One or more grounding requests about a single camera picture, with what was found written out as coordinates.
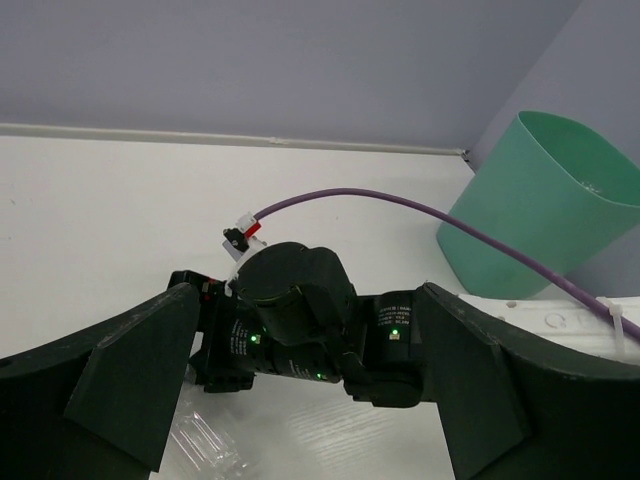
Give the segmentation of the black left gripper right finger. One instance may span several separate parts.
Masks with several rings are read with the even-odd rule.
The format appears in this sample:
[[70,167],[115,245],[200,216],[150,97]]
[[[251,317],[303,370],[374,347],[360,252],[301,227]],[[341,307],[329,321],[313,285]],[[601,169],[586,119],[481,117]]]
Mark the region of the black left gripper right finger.
[[639,368],[416,292],[428,378],[458,479],[636,479]]

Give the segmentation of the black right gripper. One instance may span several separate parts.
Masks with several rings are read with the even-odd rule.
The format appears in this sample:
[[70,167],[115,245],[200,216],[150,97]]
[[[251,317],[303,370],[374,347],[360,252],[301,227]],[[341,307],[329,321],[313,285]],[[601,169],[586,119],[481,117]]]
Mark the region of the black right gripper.
[[297,242],[266,247],[227,281],[182,270],[199,293],[202,343],[189,365],[207,393],[249,390],[258,374],[368,384],[365,328],[338,255]]

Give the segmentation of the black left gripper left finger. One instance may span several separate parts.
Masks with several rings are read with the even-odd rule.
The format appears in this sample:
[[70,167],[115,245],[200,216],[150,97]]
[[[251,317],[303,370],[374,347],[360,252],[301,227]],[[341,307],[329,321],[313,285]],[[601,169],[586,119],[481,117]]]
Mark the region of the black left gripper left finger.
[[159,470],[196,333],[180,284],[1,361],[4,479],[147,479]]

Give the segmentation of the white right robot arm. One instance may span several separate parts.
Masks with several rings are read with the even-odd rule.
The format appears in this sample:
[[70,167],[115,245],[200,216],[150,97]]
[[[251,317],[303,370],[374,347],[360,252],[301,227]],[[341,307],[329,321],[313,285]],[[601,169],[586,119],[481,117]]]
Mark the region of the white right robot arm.
[[639,369],[507,324],[441,287],[358,295],[338,256],[279,243],[236,278],[176,271],[200,298],[208,393],[256,374],[341,383],[382,408],[437,405],[459,479],[634,479]]

